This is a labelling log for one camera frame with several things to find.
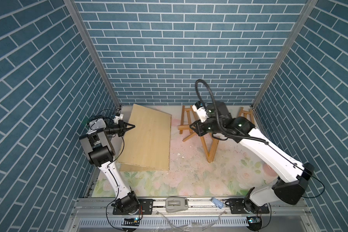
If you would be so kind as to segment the wooden easel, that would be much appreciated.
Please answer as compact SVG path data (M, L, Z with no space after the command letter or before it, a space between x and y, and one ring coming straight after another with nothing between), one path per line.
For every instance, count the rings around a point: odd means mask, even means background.
M188 136L186 136L182 142L186 142L189 139L193 138L193 137L199 137L202 143L202 147L204 150L204 153L206 155L206 159L208 163L212 163L215 159L215 155L216 155L216 151L218 148L218 144L219 144L219 140L211 138L211 145L210 147L207 146L206 140L204 138L204 136L200 137L198 136L196 133L192 132L190 133Z
M182 106L181 108L181 118L180 125L178 127L179 134L183 134L185 130L188 130L190 134L194 133L192 129L189 128L190 124L197 120L193 109L188 106Z
M248 119L251 123L255 124L255 118L252 109L245 110L244 107L240 107L238 116L244 117Z

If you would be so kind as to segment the plywood board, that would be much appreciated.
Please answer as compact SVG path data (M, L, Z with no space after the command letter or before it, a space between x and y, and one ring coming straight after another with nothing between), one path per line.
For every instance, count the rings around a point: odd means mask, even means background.
M129 123L135 128L125 133L118 162L169 170L171 119L170 114L134 104Z
M145 172L145 171L156 171L156 169L152 167L144 167L144 166L122 163L120 165L120 171L121 172Z

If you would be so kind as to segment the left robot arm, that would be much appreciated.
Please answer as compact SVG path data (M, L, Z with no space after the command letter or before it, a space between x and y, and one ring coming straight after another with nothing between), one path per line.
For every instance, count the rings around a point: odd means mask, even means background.
M135 125L119 119L113 124L107 118L98 117L88 121L89 130L79 137L88 162L95 165L106 176L115 192L114 207L126 214L136 214L140 209L139 201L131 187L123 180L117 168L118 155L115 153L110 136L123 138L124 134Z

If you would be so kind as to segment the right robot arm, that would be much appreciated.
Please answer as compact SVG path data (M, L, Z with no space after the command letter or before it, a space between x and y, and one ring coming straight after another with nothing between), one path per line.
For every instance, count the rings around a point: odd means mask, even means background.
M246 212L254 214L268 203L283 201L289 205L299 202L308 187L314 166L301 163L268 140L261 131L245 117L226 119L200 119L189 126L197 135L222 134L224 139L233 139L249 149L277 174L268 185L252 187L242 201Z

